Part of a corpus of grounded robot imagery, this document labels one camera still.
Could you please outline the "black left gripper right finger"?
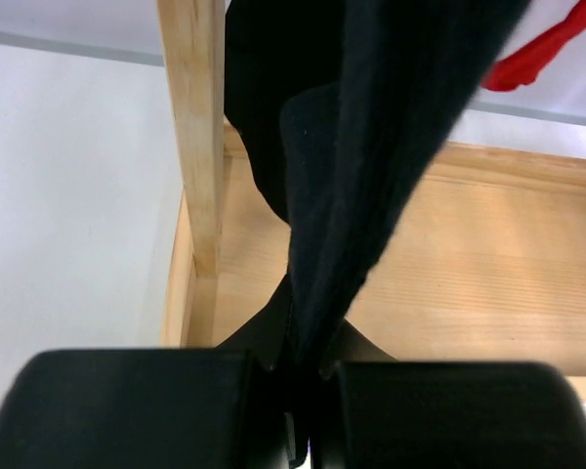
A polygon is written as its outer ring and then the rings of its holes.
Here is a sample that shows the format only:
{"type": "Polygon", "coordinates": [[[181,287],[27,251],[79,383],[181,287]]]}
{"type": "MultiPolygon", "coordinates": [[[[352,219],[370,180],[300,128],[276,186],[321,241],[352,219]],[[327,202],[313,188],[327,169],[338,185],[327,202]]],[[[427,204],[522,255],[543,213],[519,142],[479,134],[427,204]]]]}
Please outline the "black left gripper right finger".
{"type": "Polygon", "coordinates": [[[586,468],[586,414],[546,363],[399,362],[346,324],[323,368],[320,468],[586,468]]]}

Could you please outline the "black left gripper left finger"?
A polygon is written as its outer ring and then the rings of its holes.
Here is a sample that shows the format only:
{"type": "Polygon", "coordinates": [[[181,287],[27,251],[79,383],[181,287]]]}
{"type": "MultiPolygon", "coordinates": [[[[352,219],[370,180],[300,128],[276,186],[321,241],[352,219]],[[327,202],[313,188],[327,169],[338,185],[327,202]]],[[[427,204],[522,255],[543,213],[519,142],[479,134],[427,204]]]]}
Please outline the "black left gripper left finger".
{"type": "Polygon", "coordinates": [[[54,350],[0,406],[0,468],[285,468],[275,381],[290,310],[267,305],[215,348],[54,350]]]}

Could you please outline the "plain black sock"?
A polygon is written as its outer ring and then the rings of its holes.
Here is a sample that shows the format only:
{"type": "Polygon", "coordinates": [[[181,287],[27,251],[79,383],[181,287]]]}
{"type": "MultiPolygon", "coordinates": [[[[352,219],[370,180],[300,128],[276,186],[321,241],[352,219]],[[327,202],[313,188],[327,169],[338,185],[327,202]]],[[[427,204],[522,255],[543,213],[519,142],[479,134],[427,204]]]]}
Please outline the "plain black sock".
{"type": "Polygon", "coordinates": [[[315,371],[524,1],[350,1],[338,79],[289,100],[293,365],[315,371]]]}

